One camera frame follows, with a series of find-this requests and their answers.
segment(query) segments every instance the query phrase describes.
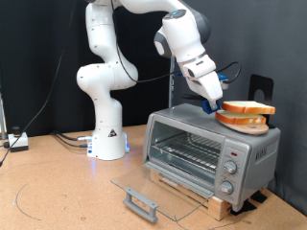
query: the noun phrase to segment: toaster oven control knob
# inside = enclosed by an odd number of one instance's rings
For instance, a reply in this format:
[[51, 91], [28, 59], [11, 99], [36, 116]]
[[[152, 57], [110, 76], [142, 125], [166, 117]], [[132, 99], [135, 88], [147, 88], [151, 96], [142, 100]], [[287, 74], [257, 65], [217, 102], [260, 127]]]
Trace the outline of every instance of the toaster oven control knob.
[[232, 187], [232, 184], [230, 184], [229, 182], [225, 181], [222, 183], [221, 187], [220, 187], [220, 190], [223, 192], [223, 193], [226, 193], [226, 194], [232, 194], [233, 192], [233, 187]]
[[233, 161], [227, 161], [224, 163], [224, 169], [229, 174], [235, 174], [237, 172], [237, 165]]

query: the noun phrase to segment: bread slice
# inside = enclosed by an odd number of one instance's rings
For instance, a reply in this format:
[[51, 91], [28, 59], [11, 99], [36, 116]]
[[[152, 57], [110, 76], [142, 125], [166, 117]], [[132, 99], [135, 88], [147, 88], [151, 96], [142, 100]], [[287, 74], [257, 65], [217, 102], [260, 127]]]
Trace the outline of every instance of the bread slice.
[[267, 121], [264, 116], [259, 114], [236, 113], [222, 109], [215, 113], [215, 117], [220, 122], [233, 125], [261, 125]]
[[275, 107], [253, 101], [223, 102], [223, 109], [237, 113], [274, 114]]

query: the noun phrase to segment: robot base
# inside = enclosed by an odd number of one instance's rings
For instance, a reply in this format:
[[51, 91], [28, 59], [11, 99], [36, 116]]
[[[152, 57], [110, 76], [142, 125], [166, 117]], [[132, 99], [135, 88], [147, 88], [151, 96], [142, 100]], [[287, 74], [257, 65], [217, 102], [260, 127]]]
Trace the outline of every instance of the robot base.
[[87, 143], [87, 156], [101, 160], [116, 160], [128, 151], [126, 133], [122, 126], [97, 126], [91, 141]]

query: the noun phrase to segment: oven top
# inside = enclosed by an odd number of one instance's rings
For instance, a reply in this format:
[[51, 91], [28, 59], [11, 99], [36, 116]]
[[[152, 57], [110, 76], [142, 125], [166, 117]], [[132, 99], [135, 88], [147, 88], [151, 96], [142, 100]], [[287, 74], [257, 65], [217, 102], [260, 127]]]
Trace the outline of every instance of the oven top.
[[280, 130], [278, 128], [270, 129], [268, 133], [264, 135], [249, 135], [230, 129], [219, 123], [215, 114], [206, 114], [202, 111], [201, 107], [194, 106], [188, 103], [184, 103], [172, 108], [167, 108], [156, 112], [163, 117], [174, 119], [184, 124], [194, 127], [200, 127], [214, 133], [221, 134], [225, 137], [231, 137], [233, 139], [241, 140], [253, 145], [262, 143], [265, 139], [271, 138], [274, 135], [279, 135]]

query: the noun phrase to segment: oven rack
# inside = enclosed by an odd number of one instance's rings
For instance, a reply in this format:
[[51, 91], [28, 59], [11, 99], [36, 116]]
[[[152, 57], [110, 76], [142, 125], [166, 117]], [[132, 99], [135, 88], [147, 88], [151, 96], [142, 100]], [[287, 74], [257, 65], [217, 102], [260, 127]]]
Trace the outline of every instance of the oven rack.
[[181, 132], [152, 145], [152, 147], [215, 173], [222, 144], [191, 133]]

